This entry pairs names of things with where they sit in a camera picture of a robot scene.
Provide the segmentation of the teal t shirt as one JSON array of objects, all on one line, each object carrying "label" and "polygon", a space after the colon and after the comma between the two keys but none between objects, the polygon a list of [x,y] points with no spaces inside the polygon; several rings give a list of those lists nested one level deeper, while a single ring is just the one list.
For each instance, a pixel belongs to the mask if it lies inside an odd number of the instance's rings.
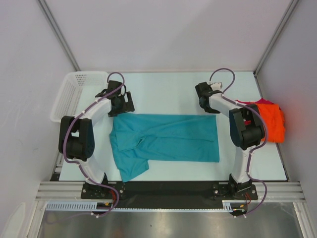
[{"label": "teal t shirt", "polygon": [[215,116],[119,115],[109,135],[123,182],[149,170],[149,161],[220,161]]}]

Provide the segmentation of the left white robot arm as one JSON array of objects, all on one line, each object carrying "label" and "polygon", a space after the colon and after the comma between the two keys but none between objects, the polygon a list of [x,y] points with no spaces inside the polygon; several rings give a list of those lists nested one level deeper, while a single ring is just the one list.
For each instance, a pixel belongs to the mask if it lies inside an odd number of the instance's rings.
[{"label": "left white robot arm", "polygon": [[109,194],[109,185],[104,183],[105,172],[94,156],[94,126],[103,117],[116,117],[133,112],[131,93],[123,82],[109,80],[107,88],[95,96],[94,102],[77,116],[64,116],[60,122],[59,152],[69,164],[79,167],[87,183],[93,184],[92,192],[98,198]]}]

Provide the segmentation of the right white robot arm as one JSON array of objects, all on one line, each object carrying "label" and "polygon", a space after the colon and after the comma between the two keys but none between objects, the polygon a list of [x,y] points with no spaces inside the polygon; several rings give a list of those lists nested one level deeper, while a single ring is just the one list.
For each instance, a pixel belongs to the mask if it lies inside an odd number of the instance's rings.
[{"label": "right white robot arm", "polygon": [[206,113],[223,114],[229,118],[230,138],[235,145],[235,161],[229,176],[229,195],[240,199],[246,194],[245,183],[252,181],[251,159],[255,150],[266,141],[267,126],[255,104],[244,105],[226,98],[221,91],[222,84],[202,82],[195,86],[199,105]]}]

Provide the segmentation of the white plastic basket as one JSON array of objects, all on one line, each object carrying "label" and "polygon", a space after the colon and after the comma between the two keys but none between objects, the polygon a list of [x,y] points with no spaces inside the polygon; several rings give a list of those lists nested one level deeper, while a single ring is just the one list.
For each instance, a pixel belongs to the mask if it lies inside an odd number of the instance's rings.
[{"label": "white plastic basket", "polygon": [[108,73],[104,71],[77,71],[68,73],[55,99],[50,119],[59,123],[63,116],[75,116],[86,109],[95,95],[107,86]]}]

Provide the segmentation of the magenta folded t shirt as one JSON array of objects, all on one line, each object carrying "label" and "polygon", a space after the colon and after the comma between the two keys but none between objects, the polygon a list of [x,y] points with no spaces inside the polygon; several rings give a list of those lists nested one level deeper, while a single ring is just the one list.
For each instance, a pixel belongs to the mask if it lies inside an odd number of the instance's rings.
[{"label": "magenta folded t shirt", "polygon": [[241,103],[244,105],[251,105],[251,104],[264,104],[264,105],[273,105],[273,102],[269,100],[265,100],[264,98],[259,99],[258,101],[250,101],[250,102],[244,102],[244,101],[239,101],[236,100],[237,103]]}]

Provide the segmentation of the orange folded t shirt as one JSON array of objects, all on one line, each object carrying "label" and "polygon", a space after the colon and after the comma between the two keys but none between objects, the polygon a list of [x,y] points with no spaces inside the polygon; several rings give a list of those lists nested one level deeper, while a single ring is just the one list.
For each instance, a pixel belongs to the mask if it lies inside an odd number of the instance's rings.
[{"label": "orange folded t shirt", "polygon": [[268,129],[268,142],[283,143],[285,140],[284,113],[277,104],[256,103]]}]

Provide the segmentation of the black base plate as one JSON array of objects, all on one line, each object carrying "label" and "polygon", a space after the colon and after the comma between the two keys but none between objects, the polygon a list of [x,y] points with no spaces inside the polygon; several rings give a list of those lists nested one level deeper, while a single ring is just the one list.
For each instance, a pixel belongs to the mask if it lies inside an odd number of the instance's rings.
[{"label": "black base plate", "polygon": [[225,200],[257,201],[255,185],[237,190],[220,181],[112,181],[105,187],[84,183],[82,199],[117,199],[127,209],[215,209]]}]

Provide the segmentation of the aluminium frame rail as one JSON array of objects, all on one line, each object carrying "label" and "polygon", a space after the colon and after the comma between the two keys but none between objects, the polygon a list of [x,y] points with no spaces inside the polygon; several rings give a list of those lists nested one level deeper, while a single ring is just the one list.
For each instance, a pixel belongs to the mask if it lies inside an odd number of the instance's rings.
[{"label": "aluminium frame rail", "polygon": [[[36,194],[36,201],[79,201],[82,181],[42,182]],[[265,202],[305,202],[299,182],[266,182]]]}]

